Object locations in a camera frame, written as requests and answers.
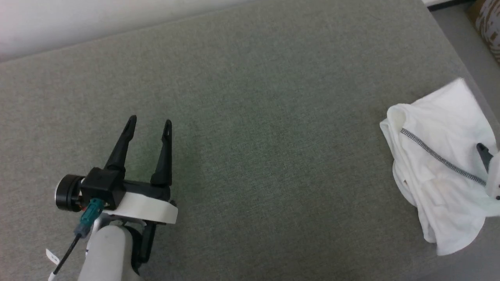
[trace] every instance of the cable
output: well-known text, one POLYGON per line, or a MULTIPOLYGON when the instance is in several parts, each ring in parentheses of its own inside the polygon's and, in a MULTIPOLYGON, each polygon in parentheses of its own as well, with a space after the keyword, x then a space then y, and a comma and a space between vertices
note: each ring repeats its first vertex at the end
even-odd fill
POLYGON ((57 267, 54 269, 54 271, 53 271, 54 275, 56 275, 59 272, 59 270, 61 269, 61 267, 63 267, 64 262, 70 256, 71 252, 73 251, 73 248, 75 248, 75 246, 77 245, 78 240, 80 240, 80 237, 82 237, 82 235, 80 235, 80 234, 77 234, 74 237, 73 242, 71 243, 71 245, 69 245, 69 249, 67 249, 67 251, 64 254, 64 256, 62 257, 61 261, 59 262, 59 264, 57 265, 57 267))
POLYGON ((63 264, 70 256, 71 252, 73 251, 73 248, 75 248, 75 246, 77 245, 78 240, 80 240, 80 238, 87 237, 87 235, 91 230, 92 224, 99 217, 103 209, 104 209, 104 201, 97 198, 93 198, 90 200, 90 203, 88 204, 87 208, 80 217, 80 223, 76 226, 76 228, 73 231, 73 233, 75 234, 73 242, 71 243, 69 249, 62 257, 61 261, 57 264, 54 271, 50 273, 48 281, 52 281, 56 278, 56 275, 58 274, 59 270, 61 270, 61 267, 63 267, 63 264))

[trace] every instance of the white wall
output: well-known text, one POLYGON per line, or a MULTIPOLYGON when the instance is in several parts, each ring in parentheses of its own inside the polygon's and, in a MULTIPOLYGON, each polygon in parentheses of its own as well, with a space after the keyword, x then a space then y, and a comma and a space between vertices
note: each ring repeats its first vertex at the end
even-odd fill
POLYGON ((247 1, 0 0, 0 62, 247 1))

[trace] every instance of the robotic arm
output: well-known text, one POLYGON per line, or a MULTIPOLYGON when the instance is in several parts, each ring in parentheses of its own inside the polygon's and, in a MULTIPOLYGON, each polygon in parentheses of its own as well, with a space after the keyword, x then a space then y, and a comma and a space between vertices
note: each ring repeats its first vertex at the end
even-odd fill
POLYGON ((488 179, 485 186, 486 194, 500 200, 500 152, 492 155, 489 149, 482 143, 478 143, 476 149, 481 156, 486 172, 488 172, 488 179))
POLYGON ((170 198, 172 185, 172 123, 167 120, 162 148, 149 183, 125 179, 125 159, 134 137, 137 117, 131 116, 104 168, 87 176, 68 174, 55 189, 61 210, 83 215, 75 240, 51 273, 54 280, 73 247, 90 233, 79 281, 142 281, 139 267, 148 262, 157 225, 175 224, 178 209, 170 198), (122 225, 111 225, 120 221, 122 225), (140 226, 136 230, 126 223, 140 226))

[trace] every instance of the patterned pillow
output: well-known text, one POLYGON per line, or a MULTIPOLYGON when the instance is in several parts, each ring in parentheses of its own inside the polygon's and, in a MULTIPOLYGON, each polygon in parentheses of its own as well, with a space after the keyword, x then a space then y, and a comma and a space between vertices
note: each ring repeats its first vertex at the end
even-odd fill
POLYGON ((500 63, 500 0, 477 0, 467 15, 500 63))

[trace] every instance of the gray fabric surface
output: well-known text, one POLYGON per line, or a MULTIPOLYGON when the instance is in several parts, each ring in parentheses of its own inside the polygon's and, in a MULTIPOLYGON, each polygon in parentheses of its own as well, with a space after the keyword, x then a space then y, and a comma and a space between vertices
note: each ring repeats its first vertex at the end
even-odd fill
POLYGON ((419 0, 261 1, 0 64, 0 279, 49 275, 45 248, 62 256, 78 221, 54 186, 102 167, 131 114, 128 179, 174 130, 178 223, 158 228, 148 281, 408 280, 498 249, 488 219, 436 256, 379 128, 460 76, 419 0))

